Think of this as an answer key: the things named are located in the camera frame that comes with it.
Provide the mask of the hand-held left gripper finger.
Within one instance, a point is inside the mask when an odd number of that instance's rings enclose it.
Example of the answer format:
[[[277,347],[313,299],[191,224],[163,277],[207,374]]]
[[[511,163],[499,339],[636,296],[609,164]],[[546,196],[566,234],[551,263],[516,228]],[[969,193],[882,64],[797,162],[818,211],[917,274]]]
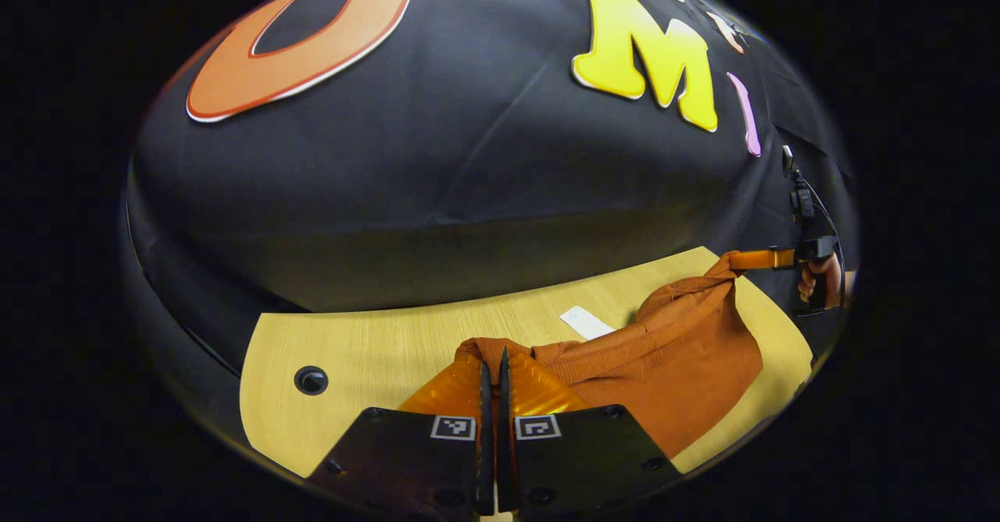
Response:
[[[682,473],[623,405],[575,406],[538,365],[504,349],[498,389],[498,508],[516,517],[609,517]]]
[[[491,374],[466,356],[389,409],[365,408],[308,482],[380,519],[478,519],[494,509]]]

